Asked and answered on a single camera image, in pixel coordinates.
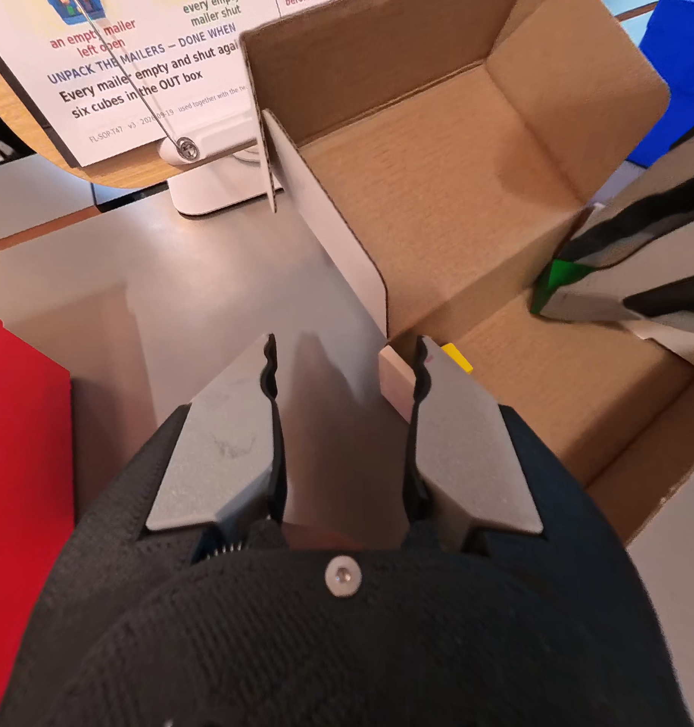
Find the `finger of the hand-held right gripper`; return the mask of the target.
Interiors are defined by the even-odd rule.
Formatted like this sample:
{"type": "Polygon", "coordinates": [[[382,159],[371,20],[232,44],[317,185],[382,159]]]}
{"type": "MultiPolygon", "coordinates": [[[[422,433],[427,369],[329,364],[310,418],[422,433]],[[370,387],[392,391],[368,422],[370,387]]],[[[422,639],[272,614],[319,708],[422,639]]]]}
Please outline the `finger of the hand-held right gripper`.
{"type": "Polygon", "coordinates": [[[552,295],[542,315],[556,321],[616,323],[694,366],[694,314],[646,318],[624,307],[624,298],[694,276],[694,224],[648,243],[623,262],[595,269],[552,295]]]}
{"type": "Polygon", "coordinates": [[[694,135],[682,137],[558,251],[556,259],[610,268],[694,222],[694,135]]]}

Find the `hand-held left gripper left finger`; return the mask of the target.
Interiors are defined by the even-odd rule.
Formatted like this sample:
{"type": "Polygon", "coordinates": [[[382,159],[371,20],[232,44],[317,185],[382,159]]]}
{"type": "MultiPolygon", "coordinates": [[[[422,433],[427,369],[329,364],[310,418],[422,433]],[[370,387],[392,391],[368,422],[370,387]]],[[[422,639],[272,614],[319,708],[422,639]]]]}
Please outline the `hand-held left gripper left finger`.
{"type": "Polygon", "coordinates": [[[274,334],[259,336],[190,403],[146,521],[150,532],[248,533],[284,520],[287,465],[274,334]]]}

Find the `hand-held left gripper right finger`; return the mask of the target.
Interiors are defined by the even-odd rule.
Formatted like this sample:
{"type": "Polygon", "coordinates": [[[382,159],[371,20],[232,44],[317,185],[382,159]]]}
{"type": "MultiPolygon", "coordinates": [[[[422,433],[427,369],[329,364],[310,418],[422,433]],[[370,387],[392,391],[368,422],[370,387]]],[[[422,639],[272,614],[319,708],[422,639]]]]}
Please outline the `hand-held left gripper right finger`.
{"type": "Polygon", "coordinates": [[[428,336],[416,341],[414,404],[404,469],[410,523],[434,526],[443,550],[479,529],[543,533],[499,404],[428,336]]]}

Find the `yellow wooden cube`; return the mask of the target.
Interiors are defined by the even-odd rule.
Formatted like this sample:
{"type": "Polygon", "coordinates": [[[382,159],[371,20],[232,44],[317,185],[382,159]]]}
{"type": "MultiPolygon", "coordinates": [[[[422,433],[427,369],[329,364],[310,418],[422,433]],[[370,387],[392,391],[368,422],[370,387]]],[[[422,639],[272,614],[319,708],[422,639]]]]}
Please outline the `yellow wooden cube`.
{"type": "Polygon", "coordinates": [[[454,343],[446,343],[441,346],[441,350],[453,361],[456,365],[458,365],[461,370],[466,372],[467,374],[472,374],[473,372],[473,366],[468,361],[468,359],[465,358],[465,356],[460,352],[460,350],[457,348],[457,346],[454,343]]]}

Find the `green wooden cube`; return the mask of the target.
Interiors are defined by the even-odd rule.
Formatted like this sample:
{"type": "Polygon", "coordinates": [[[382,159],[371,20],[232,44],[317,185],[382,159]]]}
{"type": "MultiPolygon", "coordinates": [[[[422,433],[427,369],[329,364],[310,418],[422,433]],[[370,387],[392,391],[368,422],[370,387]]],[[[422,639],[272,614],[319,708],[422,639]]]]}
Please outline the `green wooden cube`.
{"type": "Polygon", "coordinates": [[[558,289],[575,284],[594,271],[595,268],[578,262],[553,259],[536,280],[530,313],[542,315],[542,310],[558,289]]]}

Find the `blue plastic bin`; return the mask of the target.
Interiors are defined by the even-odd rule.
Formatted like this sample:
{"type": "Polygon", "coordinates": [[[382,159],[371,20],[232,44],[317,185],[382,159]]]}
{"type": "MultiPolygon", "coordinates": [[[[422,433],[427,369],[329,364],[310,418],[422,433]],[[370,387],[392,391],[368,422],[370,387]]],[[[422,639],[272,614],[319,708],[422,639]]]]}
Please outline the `blue plastic bin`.
{"type": "Polygon", "coordinates": [[[660,1],[639,46],[667,84],[664,115],[628,156],[647,168],[694,128],[694,1],[660,1]]]}

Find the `red plastic bin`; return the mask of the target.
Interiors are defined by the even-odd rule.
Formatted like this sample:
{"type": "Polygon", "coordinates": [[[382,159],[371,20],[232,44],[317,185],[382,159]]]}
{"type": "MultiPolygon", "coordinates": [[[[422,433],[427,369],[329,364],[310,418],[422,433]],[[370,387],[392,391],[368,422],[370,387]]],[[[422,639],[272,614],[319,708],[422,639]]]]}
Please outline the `red plastic bin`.
{"type": "Polygon", "coordinates": [[[0,703],[74,521],[70,374],[0,321],[0,703]]]}

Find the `white cardboard mailer box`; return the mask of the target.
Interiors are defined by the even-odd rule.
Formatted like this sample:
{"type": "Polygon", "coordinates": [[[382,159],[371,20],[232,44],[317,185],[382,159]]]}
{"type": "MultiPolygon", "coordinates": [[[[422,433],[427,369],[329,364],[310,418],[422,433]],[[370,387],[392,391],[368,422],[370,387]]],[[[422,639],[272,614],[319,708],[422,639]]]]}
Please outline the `white cardboard mailer box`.
{"type": "Polygon", "coordinates": [[[694,367],[529,312],[669,104],[603,2],[330,2],[240,43],[267,173],[388,344],[456,344],[632,542],[694,468],[694,367]]]}

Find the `printed instruction sheet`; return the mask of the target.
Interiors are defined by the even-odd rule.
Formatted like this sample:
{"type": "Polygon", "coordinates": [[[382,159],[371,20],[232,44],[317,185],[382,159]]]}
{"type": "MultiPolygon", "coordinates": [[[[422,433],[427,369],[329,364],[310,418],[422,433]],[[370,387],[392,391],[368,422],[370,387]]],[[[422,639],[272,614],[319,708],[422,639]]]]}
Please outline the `printed instruction sheet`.
{"type": "Polygon", "coordinates": [[[319,1],[0,1],[1,74],[73,167],[247,119],[241,34],[319,1]]]}

